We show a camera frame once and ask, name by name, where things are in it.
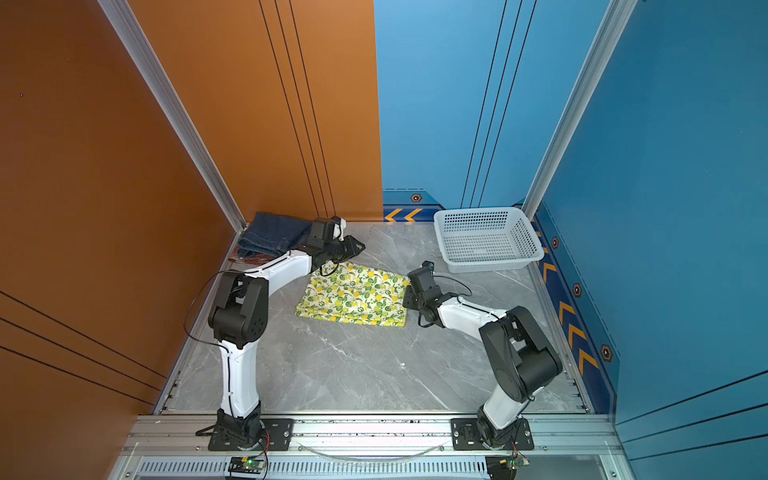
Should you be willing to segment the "red plaid skirt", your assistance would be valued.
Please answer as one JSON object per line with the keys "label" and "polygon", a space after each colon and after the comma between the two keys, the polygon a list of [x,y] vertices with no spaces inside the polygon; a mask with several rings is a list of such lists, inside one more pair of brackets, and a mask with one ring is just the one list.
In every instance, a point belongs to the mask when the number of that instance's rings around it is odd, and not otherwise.
{"label": "red plaid skirt", "polygon": [[233,269],[248,270],[272,262],[275,260],[275,257],[267,254],[256,254],[252,257],[243,258],[237,253],[233,253],[229,256],[228,260]]}

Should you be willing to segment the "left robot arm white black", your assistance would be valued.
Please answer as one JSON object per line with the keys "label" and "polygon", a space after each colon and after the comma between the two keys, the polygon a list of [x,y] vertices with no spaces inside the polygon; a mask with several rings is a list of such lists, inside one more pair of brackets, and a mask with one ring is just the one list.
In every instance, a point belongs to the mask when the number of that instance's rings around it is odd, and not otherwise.
{"label": "left robot arm white black", "polygon": [[210,436],[209,450],[249,451],[266,437],[257,391],[257,350],[268,325],[270,296],[327,263],[339,265],[361,254],[365,244],[345,228],[346,221],[339,217],[317,219],[305,240],[276,259],[221,274],[208,325],[221,352],[222,400],[215,424],[197,433]]}

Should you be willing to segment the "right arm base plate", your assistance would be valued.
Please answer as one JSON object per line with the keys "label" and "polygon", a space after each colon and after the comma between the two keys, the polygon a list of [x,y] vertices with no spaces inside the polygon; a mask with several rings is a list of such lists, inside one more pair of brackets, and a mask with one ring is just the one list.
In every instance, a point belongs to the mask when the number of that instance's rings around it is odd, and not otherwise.
{"label": "right arm base plate", "polygon": [[515,419],[503,429],[496,429],[485,418],[453,418],[450,425],[456,451],[532,451],[535,448],[530,425],[523,417]]}

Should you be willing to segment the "lemon print skirt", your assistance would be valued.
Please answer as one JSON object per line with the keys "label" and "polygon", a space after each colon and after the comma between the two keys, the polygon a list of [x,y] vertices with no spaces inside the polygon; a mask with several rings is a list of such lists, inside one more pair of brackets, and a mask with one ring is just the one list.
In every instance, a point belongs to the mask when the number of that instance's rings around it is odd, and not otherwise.
{"label": "lemon print skirt", "polygon": [[314,320],[403,327],[410,281],[399,274],[350,262],[328,263],[314,272],[295,315]]}

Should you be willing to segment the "dark blue denim skirt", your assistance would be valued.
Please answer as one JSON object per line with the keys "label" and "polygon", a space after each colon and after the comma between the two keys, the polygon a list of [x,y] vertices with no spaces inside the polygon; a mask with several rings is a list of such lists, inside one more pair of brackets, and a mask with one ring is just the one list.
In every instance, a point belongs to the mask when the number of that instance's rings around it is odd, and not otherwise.
{"label": "dark blue denim skirt", "polygon": [[240,237],[238,256],[251,259],[258,255],[284,255],[303,244],[311,226],[307,220],[258,212]]}

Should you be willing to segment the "white plastic laundry basket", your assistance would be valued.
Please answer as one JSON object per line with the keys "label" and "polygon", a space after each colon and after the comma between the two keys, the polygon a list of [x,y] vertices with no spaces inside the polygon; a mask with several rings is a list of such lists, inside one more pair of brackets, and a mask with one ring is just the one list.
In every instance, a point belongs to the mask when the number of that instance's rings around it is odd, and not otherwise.
{"label": "white plastic laundry basket", "polygon": [[452,273],[517,270],[544,257],[531,221],[517,207],[441,210],[433,222]]}

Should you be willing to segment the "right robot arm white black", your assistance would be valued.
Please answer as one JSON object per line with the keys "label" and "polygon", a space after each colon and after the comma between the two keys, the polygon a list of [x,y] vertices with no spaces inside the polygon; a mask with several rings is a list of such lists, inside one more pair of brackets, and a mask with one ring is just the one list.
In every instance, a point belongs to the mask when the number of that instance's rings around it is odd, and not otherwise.
{"label": "right robot arm white black", "polygon": [[563,372],[563,364],[531,312],[522,306],[492,309],[444,292],[429,261],[407,278],[403,306],[419,314],[419,326],[455,330],[481,341],[496,381],[474,423],[454,425],[454,448],[533,450],[532,431],[523,412]]}

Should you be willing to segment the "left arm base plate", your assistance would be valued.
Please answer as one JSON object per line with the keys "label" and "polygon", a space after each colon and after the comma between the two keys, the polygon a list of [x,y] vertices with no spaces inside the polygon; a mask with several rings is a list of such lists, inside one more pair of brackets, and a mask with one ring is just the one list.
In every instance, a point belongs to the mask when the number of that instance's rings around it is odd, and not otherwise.
{"label": "left arm base plate", "polygon": [[215,426],[207,449],[214,452],[261,452],[264,449],[268,453],[286,452],[291,444],[293,430],[294,420],[291,418],[262,419],[258,434],[254,438],[241,439],[234,433],[227,432],[223,427]]}

